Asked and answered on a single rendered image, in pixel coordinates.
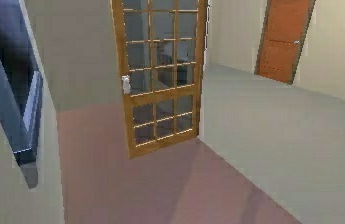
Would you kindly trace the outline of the orange wooden door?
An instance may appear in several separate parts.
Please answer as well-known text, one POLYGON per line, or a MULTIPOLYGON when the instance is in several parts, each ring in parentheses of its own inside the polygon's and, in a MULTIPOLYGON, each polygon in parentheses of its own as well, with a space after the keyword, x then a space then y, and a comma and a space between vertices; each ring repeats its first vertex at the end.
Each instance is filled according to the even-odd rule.
POLYGON ((267 0, 255 74, 292 85, 316 0, 267 0))

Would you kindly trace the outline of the wooden glass-paned door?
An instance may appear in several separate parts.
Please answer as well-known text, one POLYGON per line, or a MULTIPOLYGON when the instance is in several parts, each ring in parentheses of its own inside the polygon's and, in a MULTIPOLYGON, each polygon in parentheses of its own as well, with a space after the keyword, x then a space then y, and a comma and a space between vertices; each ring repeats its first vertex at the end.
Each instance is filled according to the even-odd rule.
POLYGON ((197 137, 208 0, 110 3, 129 157, 197 137))

